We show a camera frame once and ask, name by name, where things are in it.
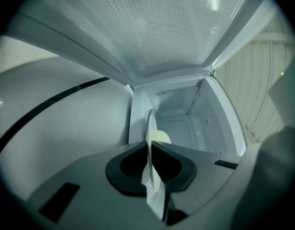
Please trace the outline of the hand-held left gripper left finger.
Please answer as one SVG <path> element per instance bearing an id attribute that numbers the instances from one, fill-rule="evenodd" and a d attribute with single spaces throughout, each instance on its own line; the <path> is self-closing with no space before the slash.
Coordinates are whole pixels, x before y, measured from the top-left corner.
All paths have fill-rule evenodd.
<path id="1" fill-rule="evenodd" d="M 159 230 L 141 183 L 146 143 L 82 157 L 41 184 L 29 198 L 44 230 Z"/>

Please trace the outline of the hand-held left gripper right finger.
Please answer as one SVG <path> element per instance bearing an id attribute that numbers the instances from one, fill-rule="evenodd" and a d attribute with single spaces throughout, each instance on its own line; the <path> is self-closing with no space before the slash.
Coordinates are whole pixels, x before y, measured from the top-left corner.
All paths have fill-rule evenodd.
<path id="1" fill-rule="evenodd" d="M 165 142 L 151 144 L 152 162 L 164 183 L 163 221 L 171 226 L 193 215 L 224 186 L 241 159 Z"/>

